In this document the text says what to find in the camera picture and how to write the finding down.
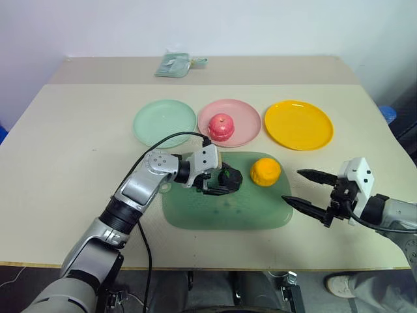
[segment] shoe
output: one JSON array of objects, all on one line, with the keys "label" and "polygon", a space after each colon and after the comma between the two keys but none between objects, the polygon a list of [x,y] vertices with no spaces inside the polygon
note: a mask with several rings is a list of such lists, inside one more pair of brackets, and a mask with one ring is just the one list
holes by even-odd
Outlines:
[{"label": "shoe", "polygon": [[328,292],[340,298],[355,298],[349,289],[349,275],[330,276],[324,280]]}]

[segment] red apple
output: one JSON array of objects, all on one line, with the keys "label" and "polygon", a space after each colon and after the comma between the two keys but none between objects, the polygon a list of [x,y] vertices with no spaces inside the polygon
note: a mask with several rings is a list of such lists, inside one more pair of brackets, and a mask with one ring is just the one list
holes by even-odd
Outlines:
[{"label": "red apple", "polygon": [[235,125],[230,115],[219,113],[213,116],[208,123],[208,133],[211,139],[217,142],[228,140],[235,131]]}]

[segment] plate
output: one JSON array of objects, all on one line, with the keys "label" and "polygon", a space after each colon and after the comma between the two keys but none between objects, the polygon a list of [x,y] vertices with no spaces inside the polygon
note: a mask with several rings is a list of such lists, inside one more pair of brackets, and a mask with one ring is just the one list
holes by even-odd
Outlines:
[{"label": "plate", "polygon": [[198,116],[198,129],[203,135],[209,135],[209,122],[219,113],[230,115],[235,125],[233,135],[224,142],[212,140],[220,147],[240,147],[246,145],[258,135],[262,119],[257,110],[248,103],[235,99],[221,99],[207,104]]},{"label": "plate", "polygon": [[[192,132],[197,117],[193,109],[178,100],[157,100],[141,108],[133,121],[135,137],[151,147],[166,136],[176,132]],[[170,148],[187,141],[190,135],[171,138],[159,146]]]},{"label": "plate", "polygon": [[279,144],[294,150],[315,150],[333,138],[333,124],[325,112],[297,100],[277,102],[269,107],[265,127]]}]

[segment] green cutting board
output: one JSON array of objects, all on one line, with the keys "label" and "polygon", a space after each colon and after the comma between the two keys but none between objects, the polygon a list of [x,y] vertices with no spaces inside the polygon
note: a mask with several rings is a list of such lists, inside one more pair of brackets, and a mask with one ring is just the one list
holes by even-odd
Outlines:
[{"label": "green cutting board", "polygon": [[[270,187],[257,186],[250,178],[253,163],[265,157],[274,158],[258,152],[222,153],[223,162],[243,176],[242,186],[232,194],[209,196],[195,188],[171,184],[169,191],[162,193],[167,221],[187,230],[269,230],[286,225],[293,208],[281,198],[291,195],[283,168],[278,182]],[[216,180],[217,173],[213,173],[208,185]]]}]

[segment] green plate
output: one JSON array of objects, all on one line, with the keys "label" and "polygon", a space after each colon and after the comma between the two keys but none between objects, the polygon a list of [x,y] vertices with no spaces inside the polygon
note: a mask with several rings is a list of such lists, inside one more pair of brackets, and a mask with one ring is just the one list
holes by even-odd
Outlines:
[{"label": "green plate", "polygon": [[[240,189],[224,196],[209,196],[195,188],[172,183],[162,193],[162,208],[167,221],[188,230],[269,230],[286,225],[293,208],[281,198],[291,195],[282,169],[280,179],[271,187],[260,187],[250,178],[250,168],[260,158],[274,158],[258,152],[223,152],[222,160],[240,170]],[[208,183],[213,183],[217,175]]]},{"label": "green plate", "polygon": [[[192,132],[197,124],[193,109],[178,100],[158,100],[141,108],[133,121],[135,137],[148,147],[176,132]],[[170,148],[186,142],[183,135],[167,140],[159,148]]]}]

